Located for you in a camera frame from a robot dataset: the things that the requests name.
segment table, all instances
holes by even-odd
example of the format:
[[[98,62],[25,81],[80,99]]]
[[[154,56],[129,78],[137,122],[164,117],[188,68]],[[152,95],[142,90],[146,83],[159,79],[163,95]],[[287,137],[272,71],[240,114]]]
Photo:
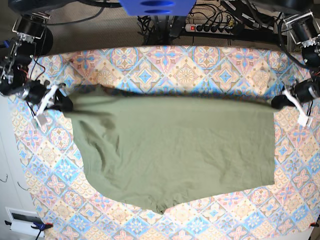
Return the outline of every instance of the table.
[[[78,84],[100,83],[137,93],[268,99],[281,90],[282,82],[310,77],[283,53],[231,47],[98,49],[47,56],[39,63],[46,68],[39,79],[64,82],[68,93]],[[42,70],[36,65],[31,78]],[[256,240],[305,231],[320,214],[318,100],[310,128],[297,125],[294,108],[274,114],[275,185],[183,203],[164,215],[108,199],[92,188],[73,142],[71,121],[62,113],[47,111],[48,125],[34,129],[27,105],[15,96],[9,103],[32,201],[43,221],[54,225],[46,239]]]

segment power strip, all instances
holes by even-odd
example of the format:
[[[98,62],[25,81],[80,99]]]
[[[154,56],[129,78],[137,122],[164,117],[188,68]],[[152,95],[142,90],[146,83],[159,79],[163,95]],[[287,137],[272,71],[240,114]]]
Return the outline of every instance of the power strip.
[[[186,24],[185,31],[189,33],[205,33],[205,34],[232,34],[230,31],[226,29],[230,29],[229,26],[220,26],[219,29],[215,26],[203,25],[203,24]]]

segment tiled pattern fabric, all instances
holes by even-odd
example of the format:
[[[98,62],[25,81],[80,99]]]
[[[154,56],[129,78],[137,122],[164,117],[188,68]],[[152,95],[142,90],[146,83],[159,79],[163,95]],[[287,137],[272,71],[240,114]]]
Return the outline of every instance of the tiled pattern fabric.
[[[283,84],[310,77],[282,53],[227,47],[100,49],[39,62],[46,68],[40,79],[64,82],[67,92],[78,84],[100,83],[137,93],[270,98]],[[42,70],[35,66],[32,78]],[[116,202],[92,188],[73,142],[71,121],[62,113],[47,111],[48,124],[34,129],[27,105],[14,96],[9,102],[32,201],[43,221],[54,225],[47,239],[257,240],[305,231],[320,214],[318,100],[310,128],[297,125],[294,108],[274,114],[275,185],[183,203],[164,215]]]

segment patterned tablecloth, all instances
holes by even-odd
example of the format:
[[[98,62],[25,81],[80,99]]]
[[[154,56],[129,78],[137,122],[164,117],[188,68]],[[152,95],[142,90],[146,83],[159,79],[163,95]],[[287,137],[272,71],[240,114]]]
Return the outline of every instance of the patterned tablecloth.
[[[67,92],[78,84],[100,83],[137,93],[270,98],[282,82],[310,77],[279,52],[228,47],[99,49],[48,56],[39,63],[46,68],[40,79],[64,82]],[[37,65],[32,79],[41,72]],[[43,221],[54,225],[47,239],[256,240],[305,231],[320,214],[319,101],[313,104],[310,128],[297,125],[294,108],[275,113],[275,185],[183,203],[164,215],[93,189],[83,173],[71,121],[63,114],[46,112],[48,125],[34,129],[27,105],[16,97],[9,102],[32,201]]]

